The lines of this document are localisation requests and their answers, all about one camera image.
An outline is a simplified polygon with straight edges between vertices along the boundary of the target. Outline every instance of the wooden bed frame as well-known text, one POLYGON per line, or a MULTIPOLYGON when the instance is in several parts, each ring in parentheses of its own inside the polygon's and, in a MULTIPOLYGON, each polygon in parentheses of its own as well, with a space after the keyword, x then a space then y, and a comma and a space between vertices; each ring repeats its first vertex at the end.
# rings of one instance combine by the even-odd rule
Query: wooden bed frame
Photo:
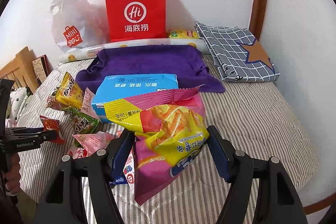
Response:
POLYGON ((39 87, 33 70, 34 55, 28 47, 19 51, 15 58, 0 70, 0 79, 14 80, 14 88, 29 87, 34 93, 39 87))

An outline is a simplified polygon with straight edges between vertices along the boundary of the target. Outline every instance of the snack bag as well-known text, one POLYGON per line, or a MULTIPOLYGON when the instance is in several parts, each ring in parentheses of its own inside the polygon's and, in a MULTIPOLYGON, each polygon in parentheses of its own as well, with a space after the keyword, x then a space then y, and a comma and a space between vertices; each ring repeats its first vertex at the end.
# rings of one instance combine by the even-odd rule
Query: snack bag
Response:
POLYGON ((137 170, 134 199, 139 205, 176 179, 209 137, 203 116, 188 106, 196 107, 200 113, 204 113, 203 102, 197 101, 197 90, 165 90, 165 93, 153 92, 150 96, 138 95, 132 97, 134 104, 128 101, 129 98, 125 98, 120 111, 139 108, 141 104, 152 106, 141 108, 140 112, 134 114, 132 112, 122 120, 117 119, 113 112, 113 105, 118 100, 104 104, 107 118, 134 131, 138 138, 134 149, 137 170), (170 104, 153 105, 158 101, 167 101, 168 98, 170 104))
POLYGON ((58 91, 59 87, 55 87, 54 91, 48 96, 47 103, 45 105, 45 108, 52 108, 55 110, 62 110, 62 108, 67 107, 66 105, 56 101, 56 93, 58 91))
POLYGON ((167 34, 168 38, 188 38, 188 39, 199 39, 197 32, 195 31, 171 31, 167 34))
MULTIPOLYGON (((121 135, 122 131, 117 131, 117 137, 121 135)), ((73 137, 81 144, 87 151, 87 156, 91 156, 99 149, 105 149, 111 140, 114 139, 113 135, 98 131, 96 134, 73 135, 73 137)), ((128 159, 125 163, 123 174, 116 178, 112 184, 127 184, 130 186, 131 194, 134 193, 134 158, 133 149, 131 150, 128 159)))
MULTIPOLYGON (((70 122, 73 125, 75 134, 94 133, 97 126, 100 124, 99 120, 78 111, 74 107, 68 107, 64 110, 70 115, 70 122)), ((75 141, 75 146, 82 147, 77 141, 75 141)))
POLYGON ((92 99, 93 99, 94 96, 95 96, 95 94, 91 90, 86 88, 84 98, 83 98, 83 105, 82 105, 82 108, 81 108, 81 112, 83 112, 84 114, 87 114, 87 115, 89 115, 89 116, 91 116, 91 117, 100 121, 98 115, 93 110, 93 107, 91 105, 92 99))
POLYGON ((56 130, 58 133, 58 136, 56 140, 51 140, 50 142, 53 143, 65 143, 65 140, 63 139, 61 132, 59 131, 59 120, 50 119, 44 116, 40 115, 41 122, 43 124, 44 131, 46 130, 56 130))
POLYGON ((84 148, 72 145, 67 154, 70 155, 73 159, 80 159, 87 156, 87 151, 84 148))
POLYGON ((56 92, 56 101, 72 106, 77 109, 81 109, 83 104, 84 92, 81 90, 79 85, 75 82, 70 73, 66 72, 64 74, 61 85, 56 92))

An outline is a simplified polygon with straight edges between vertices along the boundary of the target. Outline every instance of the plaid cloth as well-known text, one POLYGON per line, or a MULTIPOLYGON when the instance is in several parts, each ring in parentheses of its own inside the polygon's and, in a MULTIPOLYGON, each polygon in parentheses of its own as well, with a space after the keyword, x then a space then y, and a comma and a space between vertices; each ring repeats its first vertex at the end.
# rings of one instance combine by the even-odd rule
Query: plaid cloth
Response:
POLYGON ((268 82, 278 79, 280 74, 273 64, 269 67, 260 60, 249 62, 250 53, 242 45, 259 42, 248 29, 213 27, 197 21, 195 23, 197 33, 204 39, 223 81, 268 82))

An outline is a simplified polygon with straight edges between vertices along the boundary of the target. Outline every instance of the white plastic bag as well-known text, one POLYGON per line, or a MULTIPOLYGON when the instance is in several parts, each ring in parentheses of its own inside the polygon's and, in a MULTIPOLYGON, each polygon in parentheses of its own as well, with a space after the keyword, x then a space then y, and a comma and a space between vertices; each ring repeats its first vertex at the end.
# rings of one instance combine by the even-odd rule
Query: white plastic bag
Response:
POLYGON ((52 35, 63 52, 106 43, 97 9, 87 0, 53 0, 52 35))

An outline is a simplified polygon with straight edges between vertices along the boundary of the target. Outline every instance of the haidilao logo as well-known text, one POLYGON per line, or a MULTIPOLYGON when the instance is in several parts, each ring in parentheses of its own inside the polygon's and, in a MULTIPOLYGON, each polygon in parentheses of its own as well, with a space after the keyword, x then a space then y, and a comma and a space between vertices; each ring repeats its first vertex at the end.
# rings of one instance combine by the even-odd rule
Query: haidilao logo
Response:
POLYGON ((138 23, 144 20, 146 17, 146 7, 140 2, 132 2, 125 8, 125 18, 132 23, 138 23))

